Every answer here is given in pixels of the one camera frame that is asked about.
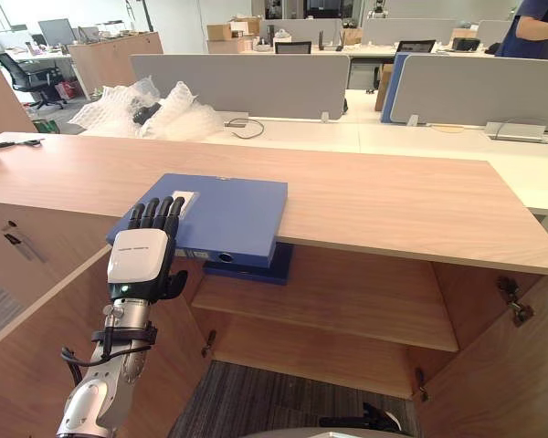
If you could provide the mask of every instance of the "robotic arm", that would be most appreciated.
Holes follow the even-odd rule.
[[[78,360],[63,348],[76,388],[69,395],[58,438],[111,438],[128,416],[132,393],[156,340],[149,320],[159,299],[178,297],[187,272],[169,276],[184,198],[170,196],[159,204],[134,206],[128,230],[117,234],[108,264],[111,304],[103,309],[103,331],[93,334],[97,346],[91,361]],[[81,377],[79,367],[87,368]]]

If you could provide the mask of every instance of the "gray divider panel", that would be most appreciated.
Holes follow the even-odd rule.
[[[436,39],[446,45],[457,26],[457,20],[439,18],[370,18],[364,21],[362,44],[392,45],[406,40]]]
[[[420,123],[510,121],[548,127],[548,61],[410,55],[391,119],[405,123],[413,114]]]
[[[342,21],[339,18],[315,18],[312,20],[263,20],[259,24],[259,35],[268,37],[268,25],[274,25],[276,31],[286,30],[292,41],[311,41],[317,47],[319,45],[319,32],[323,31],[322,40],[325,43],[332,41],[339,44]]]
[[[180,80],[217,111],[291,119],[339,119],[349,76],[346,55],[134,55],[132,66],[162,97]]]
[[[500,43],[510,30],[511,21],[483,20],[479,22],[477,38],[483,46],[489,47],[494,43]]]

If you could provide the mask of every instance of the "bubble wrap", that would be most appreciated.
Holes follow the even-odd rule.
[[[166,126],[181,117],[194,100],[195,96],[184,82],[177,82],[164,100],[162,107],[142,125],[140,136],[144,139],[164,138]]]
[[[223,130],[223,120],[209,105],[193,102],[190,109],[164,129],[164,140],[202,140],[209,134]]]
[[[134,113],[141,107],[150,107],[159,98],[160,93],[150,77],[129,87],[104,87],[101,99],[84,105],[69,123],[88,130],[89,135],[134,136],[140,128],[132,121]]]
[[[137,110],[157,101],[159,92],[150,78],[130,87],[106,87],[100,100],[85,105],[69,123],[85,128],[82,135],[172,141],[200,140],[224,129],[219,114],[196,102],[183,82],[176,84],[160,102],[161,108],[143,126],[132,121]]]

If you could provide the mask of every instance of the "cabinet hinge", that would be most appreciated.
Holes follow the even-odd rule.
[[[427,383],[424,377],[424,372],[422,371],[421,368],[416,368],[414,370],[414,373],[416,375],[416,385],[418,386],[418,390],[422,394],[421,400],[423,403],[428,402],[430,400],[430,397],[428,396],[428,391],[424,386]]]
[[[508,308],[513,310],[513,324],[515,324],[515,327],[522,326],[523,323],[533,317],[533,308],[519,302],[520,287],[513,278],[500,276],[497,280],[497,287]]]
[[[201,356],[204,358],[207,357],[207,353],[211,351],[211,347],[213,347],[213,343],[216,341],[217,332],[215,330],[211,330],[209,332],[209,338],[207,338],[207,343],[205,346],[201,349]]]

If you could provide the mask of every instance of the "robot finger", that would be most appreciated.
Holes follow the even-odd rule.
[[[142,216],[142,221],[140,222],[141,228],[150,228],[153,224],[154,212],[160,201],[158,198],[152,198],[148,205],[146,205],[146,210],[144,210],[144,215]]]
[[[181,207],[184,204],[184,197],[179,196],[174,200],[173,205],[171,206],[171,211],[166,218],[164,223],[164,231],[169,235],[169,238],[174,239],[176,237],[176,232],[179,228],[179,214],[181,213]]]
[[[166,221],[166,215],[168,215],[168,209],[173,203],[173,196],[166,196],[161,203],[158,213],[153,221],[153,228],[158,228],[159,230],[164,229],[164,222]]]
[[[130,222],[128,223],[129,230],[133,230],[134,228],[138,228],[140,226],[140,218],[143,211],[143,203],[137,203],[136,205],[134,205],[134,208],[132,209],[132,215],[130,216]]]

